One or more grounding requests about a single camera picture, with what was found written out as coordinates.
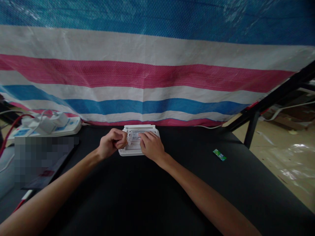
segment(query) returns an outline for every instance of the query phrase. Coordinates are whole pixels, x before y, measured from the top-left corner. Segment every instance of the white stripe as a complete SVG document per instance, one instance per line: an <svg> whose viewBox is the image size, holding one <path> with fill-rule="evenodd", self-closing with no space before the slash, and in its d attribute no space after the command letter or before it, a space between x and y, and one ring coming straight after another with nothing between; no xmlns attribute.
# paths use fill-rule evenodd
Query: white stripe
<svg viewBox="0 0 315 236"><path fill-rule="evenodd" d="M1 85L34 85L48 94L60 99L87 99L93 101L134 100L160 101L169 98L184 98L203 103L231 101L240 104L250 104L264 93L250 91L215 91L189 86L174 86L167 88L132 88L132 87L96 87L89 88L76 85L37 84L28 81L17 71L0 71Z"/></svg>
<svg viewBox="0 0 315 236"><path fill-rule="evenodd" d="M27 107L28 109L53 109L62 112L73 113L80 116L83 120L86 121L98 121L98 122L119 122L119 121L128 121L128 120L140 120L140 121L159 121L168 118L190 121L195 119L211 119L214 121L228 121L234 115L224 115L218 112L205 112L199 114L188 114L181 111L166 111L163 113L151 113L151 114L140 114L135 112L126 112L126 113L117 113L117 114L78 114L74 112L71 108L59 105L53 101L46 100L26 100L20 101L6 93L0 93L4 96L5 99L11 102L17 102Z"/></svg>
<svg viewBox="0 0 315 236"><path fill-rule="evenodd" d="M299 71L315 59L313 46L248 45L141 34L0 25L0 53L35 58L99 60L156 66L204 64Z"/></svg>

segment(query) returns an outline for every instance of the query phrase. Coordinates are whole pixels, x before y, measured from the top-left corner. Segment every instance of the hand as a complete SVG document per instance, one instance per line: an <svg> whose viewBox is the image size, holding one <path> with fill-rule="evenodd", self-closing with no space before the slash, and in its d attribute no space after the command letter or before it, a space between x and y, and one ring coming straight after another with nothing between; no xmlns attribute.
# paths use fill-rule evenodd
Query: hand
<svg viewBox="0 0 315 236"><path fill-rule="evenodd" d="M171 159L171 156L164 151L161 139L156 134L150 131L139 133L139 136L142 153L160 167Z"/></svg>
<svg viewBox="0 0 315 236"><path fill-rule="evenodd" d="M110 157L118 149L124 148L127 144L127 133L113 128L101 138L96 153L103 160Z"/></svg>

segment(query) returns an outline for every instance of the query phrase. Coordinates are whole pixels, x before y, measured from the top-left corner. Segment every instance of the person's left hand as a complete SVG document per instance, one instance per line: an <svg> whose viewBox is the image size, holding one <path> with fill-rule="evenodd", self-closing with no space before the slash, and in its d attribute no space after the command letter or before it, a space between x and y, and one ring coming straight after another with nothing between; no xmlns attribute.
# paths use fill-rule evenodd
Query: person's left hand
<svg viewBox="0 0 315 236"><path fill-rule="evenodd" d="M127 133L113 128L108 134L101 138L96 152L103 160L110 157L118 149L124 148L127 144Z"/></svg>

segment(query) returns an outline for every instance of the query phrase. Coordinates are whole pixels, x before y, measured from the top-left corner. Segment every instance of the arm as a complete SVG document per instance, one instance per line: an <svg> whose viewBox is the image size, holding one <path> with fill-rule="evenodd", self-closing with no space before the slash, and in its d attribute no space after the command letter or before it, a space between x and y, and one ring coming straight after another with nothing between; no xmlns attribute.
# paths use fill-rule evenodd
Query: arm
<svg viewBox="0 0 315 236"><path fill-rule="evenodd" d="M0 235L37 235L102 160L127 144L127 133L111 129L99 147L27 201L0 225Z"/></svg>
<svg viewBox="0 0 315 236"><path fill-rule="evenodd" d="M223 235L261 235L223 196L167 154L158 136L152 132L139 135L143 154L156 162L183 187L199 210Z"/></svg>

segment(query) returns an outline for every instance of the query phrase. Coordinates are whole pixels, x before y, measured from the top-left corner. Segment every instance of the forearm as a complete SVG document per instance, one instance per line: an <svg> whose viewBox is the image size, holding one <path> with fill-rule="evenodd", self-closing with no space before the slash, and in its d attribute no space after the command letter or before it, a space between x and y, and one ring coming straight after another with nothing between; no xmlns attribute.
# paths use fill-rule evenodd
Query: forearm
<svg viewBox="0 0 315 236"><path fill-rule="evenodd" d="M39 234L99 162L96 150L92 151L6 219L0 225L0 235Z"/></svg>
<svg viewBox="0 0 315 236"><path fill-rule="evenodd" d="M183 187L199 210L222 234L260 235L230 202L173 158L168 158L160 166Z"/></svg>

